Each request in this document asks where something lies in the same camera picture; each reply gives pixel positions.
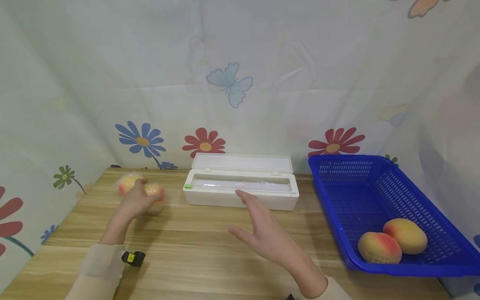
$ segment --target green flower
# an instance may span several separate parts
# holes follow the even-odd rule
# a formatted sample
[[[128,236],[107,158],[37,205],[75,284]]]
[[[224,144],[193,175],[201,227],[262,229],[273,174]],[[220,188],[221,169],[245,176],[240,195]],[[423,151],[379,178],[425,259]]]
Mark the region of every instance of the green flower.
[[[75,179],[75,171],[72,171],[72,169],[70,169],[68,165],[66,165],[65,167],[60,167],[59,170],[61,174],[53,175],[53,178],[58,179],[56,182],[53,183],[53,187],[61,189],[65,186],[65,183],[72,183],[72,179]]]
[[[388,159],[388,160],[391,160],[395,164],[395,166],[398,167],[398,163],[396,163],[398,161],[398,159],[396,157],[390,158],[390,155],[385,154],[385,158]]]

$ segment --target wrist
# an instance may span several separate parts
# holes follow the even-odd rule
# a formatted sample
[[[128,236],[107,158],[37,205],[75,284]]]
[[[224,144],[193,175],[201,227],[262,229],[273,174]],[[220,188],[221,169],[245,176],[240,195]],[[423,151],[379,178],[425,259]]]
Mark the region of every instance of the wrist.
[[[293,277],[302,294],[309,299],[321,296],[327,289],[328,279],[304,249],[298,250],[285,269]]]
[[[119,207],[110,218],[110,221],[108,221],[108,224],[110,223],[116,224],[116,225],[130,224],[133,221],[133,219],[135,219],[135,216],[132,216],[130,213],[126,212],[125,210],[122,210]]]

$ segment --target flower stem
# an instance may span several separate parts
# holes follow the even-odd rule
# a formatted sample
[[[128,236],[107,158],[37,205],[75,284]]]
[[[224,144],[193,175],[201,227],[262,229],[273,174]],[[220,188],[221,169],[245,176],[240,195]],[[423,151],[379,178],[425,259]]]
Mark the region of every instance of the flower stem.
[[[153,157],[153,159],[156,161],[156,165],[158,166],[158,168],[159,168],[159,169],[162,169],[162,168],[160,167],[160,163],[159,163],[158,160],[155,158],[155,155],[152,154],[152,157]]]
[[[14,237],[3,237],[3,238],[12,242],[12,243],[14,243],[18,247],[22,248],[25,252],[28,253],[28,255],[30,255],[30,256],[34,255],[34,253],[27,246],[25,246],[22,242],[20,242],[16,238],[14,238]]]
[[[87,193],[85,193],[84,188],[83,188],[82,185],[78,182],[78,180],[75,179],[75,178],[72,178],[72,179],[73,179],[73,181],[75,181],[75,182],[78,184],[78,186],[82,189],[82,191],[84,192],[84,194],[87,195]]]

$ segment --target open lid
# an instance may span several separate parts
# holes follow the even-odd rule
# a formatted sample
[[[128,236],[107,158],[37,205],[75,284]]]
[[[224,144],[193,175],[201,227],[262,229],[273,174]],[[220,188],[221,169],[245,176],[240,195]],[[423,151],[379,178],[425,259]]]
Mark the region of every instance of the open lid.
[[[197,153],[192,169],[206,168],[223,171],[293,173],[289,156]]]

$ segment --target plastic wrap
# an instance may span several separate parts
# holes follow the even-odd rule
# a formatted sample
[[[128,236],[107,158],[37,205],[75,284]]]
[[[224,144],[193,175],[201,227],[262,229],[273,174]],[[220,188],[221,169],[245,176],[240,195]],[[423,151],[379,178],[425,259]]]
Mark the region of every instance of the plastic wrap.
[[[115,183],[120,195],[125,196],[129,190],[135,185],[135,180],[142,179],[144,176],[138,172],[130,172],[122,177]]]
[[[292,187],[289,184],[245,181],[227,181],[227,180],[205,180],[193,179],[192,187],[219,189],[219,190],[245,190],[245,191],[266,191],[266,192],[291,192]]]
[[[135,185],[137,179],[142,179],[144,176],[138,172],[130,172],[122,177],[115,183],[120,195],[125,196]],[[158,183],[150,182],[144,185],[144,190],[147,195],[154,195],[156,193],[162,194],[162,199],[165,197],[162,187]],[[160,213],[165,206],[164,201],[156,201],[148,209],[148,213]]]

